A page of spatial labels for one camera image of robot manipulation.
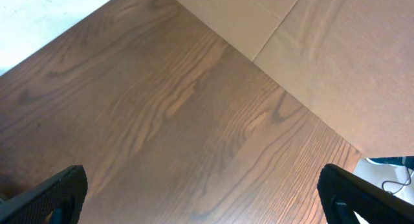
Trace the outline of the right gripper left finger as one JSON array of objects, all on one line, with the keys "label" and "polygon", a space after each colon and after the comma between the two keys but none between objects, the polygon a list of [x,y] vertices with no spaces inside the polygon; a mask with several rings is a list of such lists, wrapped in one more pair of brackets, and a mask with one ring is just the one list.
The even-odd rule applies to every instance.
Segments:
[{"label": "right gripper left finger", "polygon": [[82,165],[72,165],[1,203],[1,223],[77,224],[87,195]]}]

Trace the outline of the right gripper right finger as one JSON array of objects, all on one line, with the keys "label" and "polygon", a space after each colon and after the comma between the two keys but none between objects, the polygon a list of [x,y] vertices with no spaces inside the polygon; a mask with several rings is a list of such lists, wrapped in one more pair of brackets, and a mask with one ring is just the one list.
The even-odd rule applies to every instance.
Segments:
[{"label": "right gripper right finger", "polygon": [[335,164],[321,170],[317,189],[328,224],[413,224],[413,205],[364,181]]}]

